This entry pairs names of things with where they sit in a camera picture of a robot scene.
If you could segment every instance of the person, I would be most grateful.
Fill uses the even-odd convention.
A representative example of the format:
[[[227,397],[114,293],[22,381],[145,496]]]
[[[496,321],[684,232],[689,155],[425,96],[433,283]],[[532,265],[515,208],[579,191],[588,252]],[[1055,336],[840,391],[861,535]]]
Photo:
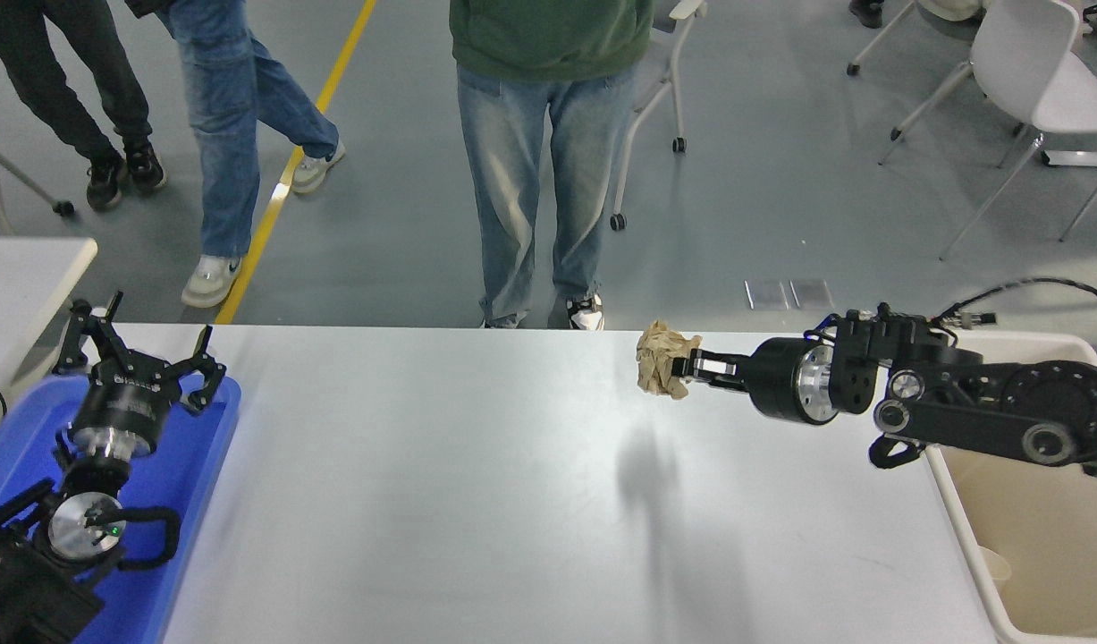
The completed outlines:
[[[867,29],[882,26],[883,0],[850,0],[850,12]]]
[[[285,66],[253,37],[245,0],[127,0],[154,11],[179,45],[190,125],[202,166],[201,257],[183,304],[225,301],[249,251],[259,193],[258,121],[302,146],[292,191],[307,194],[346,156],[328,121]]]
[[[483,327],[528,315],[544,113],[556,188],[553,285],[573,329],[604,327],[601,210],[654,0],[451,0],[462,133],[476,189]]]
[[[50,49],[46,20],[63,32],[94,77],[103,112],[123,138],[124,155],[88,114]],[[0,0],[0,60],[20,100],[90,162],[87,203],[105,210],[123,199],[129,174],[137,191],[165,187],[167,174],[151,146],[150,110],[106,0]]]

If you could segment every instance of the white sneaker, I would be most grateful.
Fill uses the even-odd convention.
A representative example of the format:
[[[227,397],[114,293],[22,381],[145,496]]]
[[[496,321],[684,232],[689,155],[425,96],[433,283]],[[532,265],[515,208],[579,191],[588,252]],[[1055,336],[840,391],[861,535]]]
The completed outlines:
[[[225,301],[241,265],[240,257],[200,257],[194,273],[186,281],[186,289],[183,289],[183,304],[210,308]]]
[[[568,326],[580,331],[601,331],[604,329],[604,303],[600,294],[593,293],[581,301],[565,301],[568,305]]]
[[[297,192],[298,195],[306,195],[308,192],[316,191],[318,187],[321,187],[323,181],[326,180],[326,173],[330,171],[330,168],[335,167],[344,156],[346,145],[339,139],[335,154],[328,159],[303,157],[302,162],[294,170],[294,181],[290,187],[291,191]]]

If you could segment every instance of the blue tray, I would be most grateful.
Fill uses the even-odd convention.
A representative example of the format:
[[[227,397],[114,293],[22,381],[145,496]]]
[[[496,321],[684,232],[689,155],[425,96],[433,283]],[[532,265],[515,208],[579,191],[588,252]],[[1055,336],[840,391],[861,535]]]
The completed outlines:
[[[184,392],[202,384],[197,374],[181,381]],[[0,505],[49,477],[58,486],[59,466],[50,455],[55,434],[75,418],[87,379],[82,375],[42,380],[18,400],[0,423]],[[131,481],[118,493],[124,508],[169,506],[179,512],[179,553],[151,570],[112,572],[94,587],[104,602],[75,644],[158,644],[162,639],[202,513],[211,499],[223,457],[238,421],[241,389],[224,379],[214,400],[200,416],[176,406],[167,416],[159,449],[132,461]],[[128,523],[123,534],[127,557],[147,558],[162,550],[162,523]]]

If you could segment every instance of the black pants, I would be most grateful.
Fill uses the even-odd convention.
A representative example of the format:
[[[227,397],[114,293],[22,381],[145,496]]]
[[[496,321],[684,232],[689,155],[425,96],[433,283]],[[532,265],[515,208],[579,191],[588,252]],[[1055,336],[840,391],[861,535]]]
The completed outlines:
[[[146,143],[151,134],[147,97],[118,42],[106,0],[0,0],[0,60],[22,102],[79,155],[99,159],[114,150],[67,87],[67,76],[50,49],[45,16],[91,70],[103,112],[123,136],[124,147]]]

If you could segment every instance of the table surface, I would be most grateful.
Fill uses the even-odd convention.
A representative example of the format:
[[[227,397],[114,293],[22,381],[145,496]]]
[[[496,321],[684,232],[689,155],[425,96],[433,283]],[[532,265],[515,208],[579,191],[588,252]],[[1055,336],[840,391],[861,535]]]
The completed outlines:
[[[995,642],[924,461],[647,395],[637,338],[217,327],[241,415],[165,643]]]
[[[89,238],[0,237],[1,385],[12,383],[98,251]]]

